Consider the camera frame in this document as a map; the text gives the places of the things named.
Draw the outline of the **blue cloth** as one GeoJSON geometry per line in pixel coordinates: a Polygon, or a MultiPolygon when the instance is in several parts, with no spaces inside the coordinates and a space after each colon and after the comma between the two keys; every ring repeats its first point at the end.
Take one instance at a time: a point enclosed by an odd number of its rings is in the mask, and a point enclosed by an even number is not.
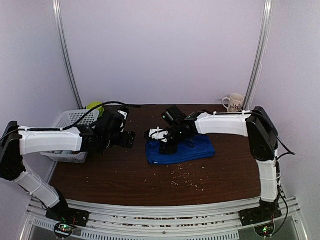
{"type": "Polygon", "coordinates": [[[185,140],[178,145],[174,154],[161,154],[160,143],[150,140],[145,145],[147,160],[153,165],[179,164],[192,160],[213,157],[215,148],[207,135],[197,135],[192,140],[185,140]]]}

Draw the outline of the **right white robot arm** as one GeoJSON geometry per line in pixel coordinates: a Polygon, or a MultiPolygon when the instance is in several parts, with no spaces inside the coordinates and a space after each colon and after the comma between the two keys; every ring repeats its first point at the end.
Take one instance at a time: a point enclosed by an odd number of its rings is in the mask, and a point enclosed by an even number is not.
{"type": "Polygon", "coordinates": [[[248,138],[250,153],[258,165],[261,187],[256,216],[266,221],[276,212],[281,176],[278,132],[262,107],[234,113],[202,110],[185,115],[177,106],[172,106],[161,117],[169,127],[151,130],[149,137],[160,142],[162,154],[175,153],[179,143],[197,135],[226,134],[248,138]]]}

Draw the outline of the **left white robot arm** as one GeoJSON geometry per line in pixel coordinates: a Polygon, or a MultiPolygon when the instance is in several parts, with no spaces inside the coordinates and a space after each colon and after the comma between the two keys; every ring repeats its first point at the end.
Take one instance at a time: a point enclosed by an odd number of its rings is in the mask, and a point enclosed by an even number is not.
{"type": "Polygon", "coordinates": [[[15,182],[38,198],[61,222],[72,218],[72,211],[62,193],[45,183],[23,161],[28,154],[40,152],[90,152],[102,155],[105,149],[120,146],[131,149],[135,132],[125,131],[129,109],[106,111],[90,125],[66,128],[29,128],[11,121],[0,139],[0,177],[15,182]]]}

